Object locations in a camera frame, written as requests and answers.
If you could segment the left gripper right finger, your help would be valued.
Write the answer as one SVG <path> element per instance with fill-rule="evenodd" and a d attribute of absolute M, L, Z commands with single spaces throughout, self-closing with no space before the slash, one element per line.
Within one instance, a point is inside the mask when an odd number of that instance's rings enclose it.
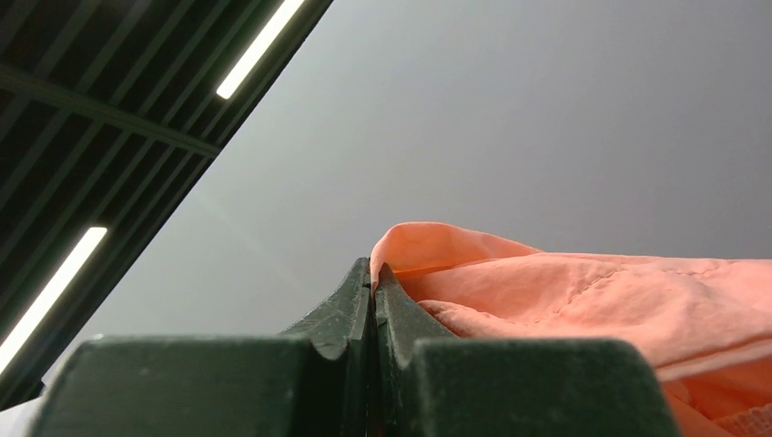
<path fill-rule="evenodd" d="M 383 436 L 676 436 L 656 377 L 610 338 L 461 338 L 373 285 Z"/>

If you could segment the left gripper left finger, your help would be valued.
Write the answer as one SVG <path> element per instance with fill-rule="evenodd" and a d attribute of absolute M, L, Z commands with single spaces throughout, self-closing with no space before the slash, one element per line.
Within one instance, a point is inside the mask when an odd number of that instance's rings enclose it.
<path fill-rule="evenodd" d="M 362 436 L 370 269 L 279 334 L 82 343 L 46 392 L 32 436 Z"/>

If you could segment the pink jacket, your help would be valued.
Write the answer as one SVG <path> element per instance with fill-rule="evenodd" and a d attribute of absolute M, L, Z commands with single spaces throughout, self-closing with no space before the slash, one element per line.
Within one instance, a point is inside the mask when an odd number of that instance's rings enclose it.
<path fill-rule="evenodd" d="M 771 263 L 535 249 L 437 222 L 371 251 L 461 337 L 616 337 L 655 369 L 685 436 L 771 433 Z"/>

